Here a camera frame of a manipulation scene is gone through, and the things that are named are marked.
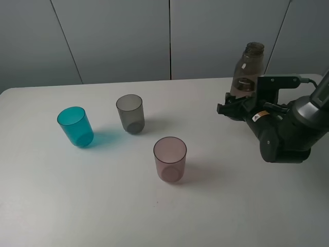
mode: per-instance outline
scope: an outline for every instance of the warning label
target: warning label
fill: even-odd
[[[252,117],[252,120],[256,122],[258,119],[260,119],[262,116],[265,115],[269,115],[269,113],[267,111],[258,112],[257,114],[254,115],[254,117]]]

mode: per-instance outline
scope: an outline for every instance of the cup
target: cup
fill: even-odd
[[[165,182],[177,182],[184,175],[187,147],[173,136],[164,137],[154,145],[153,153],[159,177]]]
[[[117,109],[126,132],[137,134],[145,126],[143,101],[135,94],[127,94],[117,100]]]
[[[83,148],[94,139],[94,133],[88,121],[86,112],[81,107],[70,107],[63,110],[57,117],[71,143]]]

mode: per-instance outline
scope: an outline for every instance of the white table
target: white table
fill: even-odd
[[[311,76],[316,81],[320,76]],[[329,138],[299,165],[262,160],[244,122],[217,115],[231,78],[10,89],[0,95],[1,247],[328,246]],[[280,94],[287,102],[311,84]],[[142,134],[115,107],[143,99]],[[85,108],[95,132],[74,147],[56,122]],[[153,145],[180,137],[186,173],[167,184]]]

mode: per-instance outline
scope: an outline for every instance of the gray cup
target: gray cup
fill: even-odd
[[[126,132],[137,134],[145,126],[143,101],[135,94],[127,94],[117,100],[117,109]]]

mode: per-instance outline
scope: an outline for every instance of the plastic bottle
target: plastic bottle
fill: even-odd
[[[242,57],[235,66],[231,95],[237,98],[251,96],[257,87],[257,77],[263,73],[264,45],[258,42],[247,44]]]

